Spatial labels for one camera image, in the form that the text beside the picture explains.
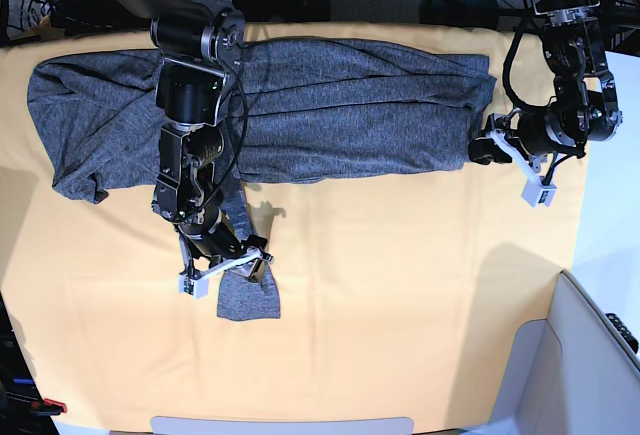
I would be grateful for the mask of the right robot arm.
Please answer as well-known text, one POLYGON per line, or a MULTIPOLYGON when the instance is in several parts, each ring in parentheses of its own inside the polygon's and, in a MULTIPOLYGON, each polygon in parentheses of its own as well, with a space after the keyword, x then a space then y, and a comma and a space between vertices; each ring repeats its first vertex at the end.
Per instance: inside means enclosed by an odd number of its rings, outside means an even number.
POLYGON ((117 1, 150 20, 151 40, 162 54, 156 104, 168 121, 152 208, 179 235, 181 292, 200 297, 210 277, 236 270, 250 278, 272 259, 266 239, 239 240, 224 222, 222 188, 231 174, 215 176, 225 148, 222 122, 241 89, 244 16, 231 0, 117 1))

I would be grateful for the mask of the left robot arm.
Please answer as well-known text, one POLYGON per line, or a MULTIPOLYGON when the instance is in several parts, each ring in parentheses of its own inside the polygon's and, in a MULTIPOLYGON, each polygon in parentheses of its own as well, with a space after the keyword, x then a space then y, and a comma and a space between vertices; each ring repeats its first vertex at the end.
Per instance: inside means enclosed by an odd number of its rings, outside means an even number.
POLYGON ((528 163, 549 154, 581 158, 590 141, 610 139, 622 122, 614 76, 608 68, 596 9, 600 0, 530 0, 503 63, 502 85, 513 110, 493 116, 470 142, 471 161, 528 163), (554 75, 555 98, 545 105, 522 100, 510 74, 532 16, 542 17, 542 49, 554 75))

